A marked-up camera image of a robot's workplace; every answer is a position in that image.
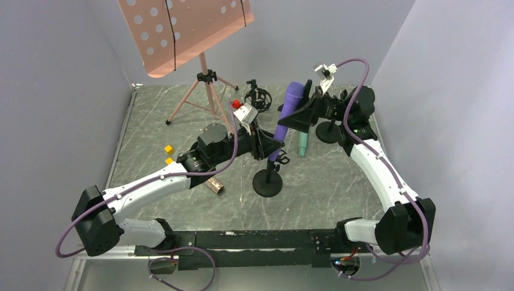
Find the pink music stand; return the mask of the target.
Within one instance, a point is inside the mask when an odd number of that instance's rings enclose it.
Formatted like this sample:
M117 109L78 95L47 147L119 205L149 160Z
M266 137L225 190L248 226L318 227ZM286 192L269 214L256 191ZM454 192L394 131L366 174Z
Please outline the pink music stand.
M171 124L189 96L203 83L208 99L204 110L232 128L229 114L221 104L214 84L238 90L237 85L207 67L205 51L246 27L254 20L249 1L118 1L125 22L133 36L149 77L162 78L198 57L201 72L172 114Z

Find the purple microphone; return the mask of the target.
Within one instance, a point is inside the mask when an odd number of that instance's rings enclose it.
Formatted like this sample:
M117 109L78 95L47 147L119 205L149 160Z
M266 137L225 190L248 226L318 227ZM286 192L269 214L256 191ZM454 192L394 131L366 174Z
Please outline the purple microphone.
M284 93L284 104L274 132L273 138L284 141L288 128L291 128L289 116L296 110L304 94L304 85L291 82Z

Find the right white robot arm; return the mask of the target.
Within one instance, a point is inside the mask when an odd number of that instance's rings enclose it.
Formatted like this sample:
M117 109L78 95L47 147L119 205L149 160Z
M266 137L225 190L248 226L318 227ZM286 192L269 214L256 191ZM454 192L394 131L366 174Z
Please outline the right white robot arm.
M339 121L338 144L365 173L384 210L378 221L350 218L337 223L342 243L367 243L391 255L418 248L429 252L436 207L401 178L383 151L369 118L375 111L375 92L367 86L343 91L339 97L323 93L319 86L309 93L312 81L293 82L287 89L278 125L307 132L319 119Z

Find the teal microphone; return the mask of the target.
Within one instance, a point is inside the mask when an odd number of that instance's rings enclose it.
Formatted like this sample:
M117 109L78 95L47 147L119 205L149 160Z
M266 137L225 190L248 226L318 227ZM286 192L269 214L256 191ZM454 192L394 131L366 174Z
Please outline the teal microphone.
M307 148L308 148L309 134L304 132L299 132L299 156L305 157Z

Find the glitter silver microphone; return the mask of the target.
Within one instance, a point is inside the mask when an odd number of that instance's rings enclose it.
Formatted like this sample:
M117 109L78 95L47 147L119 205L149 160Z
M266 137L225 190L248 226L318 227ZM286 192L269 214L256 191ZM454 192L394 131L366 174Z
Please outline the glitter silver microphone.
M204 184L216 195L224 191L224 185L214 177L209 178Z

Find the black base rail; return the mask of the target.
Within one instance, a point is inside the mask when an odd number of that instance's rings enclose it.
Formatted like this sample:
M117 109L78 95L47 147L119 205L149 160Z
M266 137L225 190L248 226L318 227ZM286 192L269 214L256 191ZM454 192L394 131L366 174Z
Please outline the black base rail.
M311 266L329 268L334 260L364 247L339 229L175 232L173 255L179 270L211 267Z

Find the black round-base mic stand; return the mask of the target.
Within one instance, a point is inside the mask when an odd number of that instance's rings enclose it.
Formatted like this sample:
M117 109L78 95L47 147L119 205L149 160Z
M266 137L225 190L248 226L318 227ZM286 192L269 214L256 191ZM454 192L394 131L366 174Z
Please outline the black round-base mic stand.
M290 158L283 150L278 152L275 161L267 161L266 168L258 171L252 180L254 191L261 197L271 198L282 190L282 178L279 170L282 165L290 162Z

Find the black tripod shock mount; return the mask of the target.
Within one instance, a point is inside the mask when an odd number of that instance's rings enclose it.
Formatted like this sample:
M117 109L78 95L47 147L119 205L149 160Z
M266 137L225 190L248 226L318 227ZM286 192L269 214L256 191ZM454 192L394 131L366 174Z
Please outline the black tripod shock mount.
M266 112L272 104L271 94L258 87L255 79L246 81L246 84L250 85L250 90L245 94L244 102L251 104L259 113Z

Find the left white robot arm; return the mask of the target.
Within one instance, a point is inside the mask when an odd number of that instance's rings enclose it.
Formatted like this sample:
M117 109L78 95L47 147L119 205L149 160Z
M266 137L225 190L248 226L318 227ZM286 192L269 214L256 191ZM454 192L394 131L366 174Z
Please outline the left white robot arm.
M130 215L171 194L190 190L219 173L218 164L229 164L249 153L259 161L284 146L273 134L251 126L229 133L222 124L208 125L190 150L155 173L124 186L99 190L86 188L72 215L75 230L89 256L98 256L117 245L139 244L157 250L175 245L175 234L161 218L150 221Z

